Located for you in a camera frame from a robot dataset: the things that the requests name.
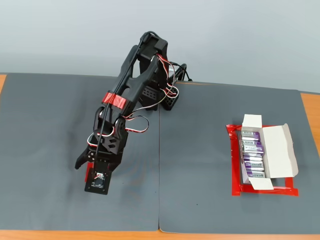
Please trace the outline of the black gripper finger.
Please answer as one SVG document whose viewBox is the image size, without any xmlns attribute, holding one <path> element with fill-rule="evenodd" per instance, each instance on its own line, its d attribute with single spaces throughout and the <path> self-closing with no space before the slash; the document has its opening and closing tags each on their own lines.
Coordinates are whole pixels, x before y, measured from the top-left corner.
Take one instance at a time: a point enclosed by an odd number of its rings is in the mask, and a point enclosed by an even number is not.
<svg viewBox="0 0 320 240">
<path fill-rule="evenodd" d="M 85 150 L 76 159 L 74 168 L 78 170 L 86 162 L 93 163 L 96 158 L 96 147 L 87 146 Z"/>
<path fill-rule="evenodd" d="M 109 170 L 114 171 L 122 161 L 122 154 L 113 154 L 109 160 Z"/>
</svg>

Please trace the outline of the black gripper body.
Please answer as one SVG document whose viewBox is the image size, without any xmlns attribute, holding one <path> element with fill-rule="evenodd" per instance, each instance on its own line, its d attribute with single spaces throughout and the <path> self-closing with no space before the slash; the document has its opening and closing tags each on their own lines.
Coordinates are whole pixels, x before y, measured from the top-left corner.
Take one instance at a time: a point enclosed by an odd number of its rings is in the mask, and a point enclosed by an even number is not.
<svg viewBox="0 0 320 240">
<path fill-rule="evenodd" d="M 126 146 L 128 132 L 126 129 L 126 120 L 117 119 L 112 126 L 104 124 L 101 129 L 101 124 L 87 138 L 87 144 L 91 147 L 99 147 L 98 154 L 105 152 L 106 154 L 119 155 L 123 154 Z"/>
</svg>

